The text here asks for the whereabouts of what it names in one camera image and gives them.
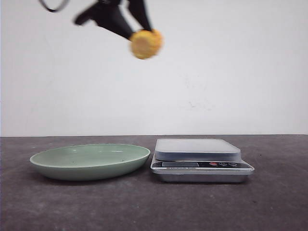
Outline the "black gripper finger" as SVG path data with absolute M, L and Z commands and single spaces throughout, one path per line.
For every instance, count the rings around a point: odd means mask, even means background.
M 144 0 L 129 0 L 128 10 L 144 30 L 152 31 Z
M 122 16 L 118 5 L 94 4 L 80 13 L 74 23 L 81 26 L 89 20 L 127 40 L 133 34 L 133 30 Z

